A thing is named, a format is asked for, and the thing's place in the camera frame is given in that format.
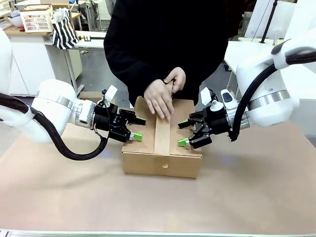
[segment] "black sweater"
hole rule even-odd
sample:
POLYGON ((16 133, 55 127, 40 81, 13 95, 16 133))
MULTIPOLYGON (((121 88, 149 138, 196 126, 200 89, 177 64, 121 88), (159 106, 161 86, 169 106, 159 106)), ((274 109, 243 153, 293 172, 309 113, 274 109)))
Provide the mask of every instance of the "black sweater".
POLYGON ((224 59, 226 12, 224 0, 117 0, 104 50, 131 103, 175 67, 198 89, 224 59))

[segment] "beige table surface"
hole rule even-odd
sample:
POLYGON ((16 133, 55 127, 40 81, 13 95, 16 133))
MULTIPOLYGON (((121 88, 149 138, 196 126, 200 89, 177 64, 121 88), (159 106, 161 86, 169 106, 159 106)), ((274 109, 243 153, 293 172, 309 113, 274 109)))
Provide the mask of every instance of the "beige table surface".
MULTIPOLYGON (((98 137, 68 125, 75 152, 98 137)), ((89 161, 19 137, 0 159, 0 228, 227 234, 316 233, 316 150, 292 124, 214 136, 197 180, 125 175, 121 144, 89 161)))

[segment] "sleeve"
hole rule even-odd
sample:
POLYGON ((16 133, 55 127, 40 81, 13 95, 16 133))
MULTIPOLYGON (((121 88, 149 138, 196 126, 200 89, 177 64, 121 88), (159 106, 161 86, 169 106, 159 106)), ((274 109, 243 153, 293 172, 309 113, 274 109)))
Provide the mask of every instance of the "sleeve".
POLYGON ((146 88, 161 76, 129 50, 128 41, 134 39, 133 28, 138 25, 133 24, 133 18, 137 16, 137 9, 141 9, 137 3, 137 0, 117 0, 104 39, 104 51, 113 74, 129 90, 143 95, 146 88))

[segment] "floor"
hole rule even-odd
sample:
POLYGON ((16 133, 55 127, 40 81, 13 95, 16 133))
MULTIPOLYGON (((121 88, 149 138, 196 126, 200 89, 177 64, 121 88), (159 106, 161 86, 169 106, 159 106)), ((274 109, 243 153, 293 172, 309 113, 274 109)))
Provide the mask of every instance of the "floor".
MULTIPOLYGON (((118 88, 116 94, 116 104, 119 107, 129 107, 127 87, 118 80, 111 72, 106 61, 103 50, 90 50, 89 53, 81 55, 83 72, 77 79, 77 84, 84 84, 84 91, 101 91, 111 84, 118 88)), ((211 88, 217 95, 226 88, 230 72, 226 72, 224 65, 220 65, 216 72, 203 82, 200 86, 202 90, 206 86, 211 88)), ((32 98, 23 98, 27 104, 32 103, 32 98)), ((202 110, 204 105, 199 101, 196 110, 202 110)), ((0 124, 0 157, 4 154, 10 144, 19 136, 20 131, 16 128, 9 128, 0 124)), ((310 139, 316 147, 316 139, 310 139)))

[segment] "cardboard box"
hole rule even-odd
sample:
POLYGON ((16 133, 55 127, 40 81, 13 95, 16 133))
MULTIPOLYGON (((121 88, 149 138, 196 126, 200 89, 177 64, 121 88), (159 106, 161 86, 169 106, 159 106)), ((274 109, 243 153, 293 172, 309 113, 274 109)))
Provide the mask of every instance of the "cardboard box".
POLYGON ((80 93, 79 98, 81 100, 90 100, 94 103, 98 103, 101 100, 103 94, 101 91, 83 91, 80 93))
POLYGON ((152 115, 146 101, 138 97, 135 112, 146 119, 146 126, 131 125, 129 130, 143 135, 142 142, 127 142, 122 148, 125 173, 166 175, 197 178, 201 162, 201 149, 179 147, 178 140, 192 134, 190 128, 179 129, 178 123, 186 120, 195 111, 190 100, 173 100, 174 114, 171 122, 152 115))

